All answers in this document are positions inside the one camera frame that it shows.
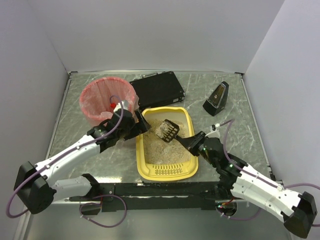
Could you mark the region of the red waste basket with liner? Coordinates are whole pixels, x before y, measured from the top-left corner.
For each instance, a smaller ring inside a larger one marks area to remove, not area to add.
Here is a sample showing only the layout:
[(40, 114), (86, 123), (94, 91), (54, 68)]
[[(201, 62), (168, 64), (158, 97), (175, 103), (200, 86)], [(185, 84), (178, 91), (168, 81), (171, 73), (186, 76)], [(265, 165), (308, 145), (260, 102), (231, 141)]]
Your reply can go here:
[(109, 76), (89, 83), (80, 94), (79, 106), (93, 127), (110, 119), (119, 101), (127, 101), (131, 113), (139, 107), (139, 97), (133, 86), (120, 77)]

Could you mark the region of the black litter scoop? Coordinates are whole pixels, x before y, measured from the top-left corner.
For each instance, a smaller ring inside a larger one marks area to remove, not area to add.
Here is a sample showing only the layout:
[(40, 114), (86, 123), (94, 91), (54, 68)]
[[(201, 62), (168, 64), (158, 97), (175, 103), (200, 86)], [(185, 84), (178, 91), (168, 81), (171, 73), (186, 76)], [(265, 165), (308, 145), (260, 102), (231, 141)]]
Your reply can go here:
[(170, 143), (173, 139), (177, 141), (182, 139), (182, 137), (178, 135), (179, 131), (180, 127), (176, 123), (165, 119), (160, 126), (156, 128), (154, 133), (165, 143)]

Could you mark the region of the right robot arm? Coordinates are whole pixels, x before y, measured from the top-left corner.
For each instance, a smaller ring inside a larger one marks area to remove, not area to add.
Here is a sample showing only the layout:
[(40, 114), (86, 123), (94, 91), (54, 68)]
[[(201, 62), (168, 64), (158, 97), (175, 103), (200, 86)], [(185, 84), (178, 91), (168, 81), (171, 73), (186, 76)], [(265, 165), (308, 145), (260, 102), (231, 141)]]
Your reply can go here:
[(217, 137), (204, 132), (175, 139), (192, 155), (202, 156), (220, 175), (222, 184), (233, 197), (267, 211), (299, 238), (308, 237), (317, 216), (316, 201), (308, 192), (299, 193), (260, 174), (244, 160), (227, 152)]

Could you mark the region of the yellow litter box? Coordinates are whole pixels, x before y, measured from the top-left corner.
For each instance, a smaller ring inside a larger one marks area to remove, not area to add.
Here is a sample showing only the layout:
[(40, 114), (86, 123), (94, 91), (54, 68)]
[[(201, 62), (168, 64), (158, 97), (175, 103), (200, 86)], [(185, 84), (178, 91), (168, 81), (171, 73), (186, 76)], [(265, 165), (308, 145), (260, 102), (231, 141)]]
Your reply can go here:
[(146, 180), (173, 182), (192, 177), (199, 168), (198, 157), (190, 154), (176, 140), (170, 143), (155, 135), (155, 129), (168, 119), (179, 125), (179, 136), (195, 134), (192, 119), (183, 107), (155, 107), (142, 112), (151, 128), (136, 138), (136, 162), (138, 173)]

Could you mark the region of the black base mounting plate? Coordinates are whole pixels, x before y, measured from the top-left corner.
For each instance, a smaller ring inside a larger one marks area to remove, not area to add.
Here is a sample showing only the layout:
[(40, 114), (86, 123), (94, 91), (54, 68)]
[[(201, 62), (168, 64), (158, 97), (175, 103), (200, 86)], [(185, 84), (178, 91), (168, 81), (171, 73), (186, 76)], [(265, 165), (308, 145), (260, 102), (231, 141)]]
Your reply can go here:
[(71, 202), (102, 202), (103, 212), (123, 210), (201, 209), (215, 210), (216, 205), (232, 199), (231, 192), (217, 181), (100, 183), (96, 194), (73, 196)]

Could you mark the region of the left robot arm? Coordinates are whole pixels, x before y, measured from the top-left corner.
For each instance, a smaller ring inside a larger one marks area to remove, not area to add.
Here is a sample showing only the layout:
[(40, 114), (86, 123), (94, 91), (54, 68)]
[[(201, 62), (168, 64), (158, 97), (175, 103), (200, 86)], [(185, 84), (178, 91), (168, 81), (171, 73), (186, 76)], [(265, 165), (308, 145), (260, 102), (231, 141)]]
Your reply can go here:
[(116, 145), (146, 133), (150, 124), (139, 110), (116, 110), (110, 119), (92, 127), (76, 143), (46, 160), (23, 163), (18, 170), (14, 194), (31, 214), (38, 214), (52, 202), (75, 196), (91, 196), (99, 183), (90, 174), (73, 179), (62, 177), (77, 164)]

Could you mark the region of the black carrying case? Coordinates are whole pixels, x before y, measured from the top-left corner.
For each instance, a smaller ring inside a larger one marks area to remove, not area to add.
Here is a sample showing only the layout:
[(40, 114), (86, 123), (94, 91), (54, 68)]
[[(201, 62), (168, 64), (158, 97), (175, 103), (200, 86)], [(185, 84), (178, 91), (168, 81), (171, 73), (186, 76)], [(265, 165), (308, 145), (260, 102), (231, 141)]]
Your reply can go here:
[(181, 102), (185, 91), (173, 71), (154, 72), (130, 82), (138, 96), (140, 110)]

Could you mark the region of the black metronome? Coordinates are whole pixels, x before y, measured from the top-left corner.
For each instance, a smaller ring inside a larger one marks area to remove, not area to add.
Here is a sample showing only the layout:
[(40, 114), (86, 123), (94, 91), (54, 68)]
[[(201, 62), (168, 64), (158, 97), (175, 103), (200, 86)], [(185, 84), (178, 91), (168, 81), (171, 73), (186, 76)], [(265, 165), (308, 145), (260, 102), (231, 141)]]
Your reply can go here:
[(212, 94), (205, 100), (202, 107), (211, 116), (219, 114), (226, 106), (229, 93), (229, 84), (222, 81)]

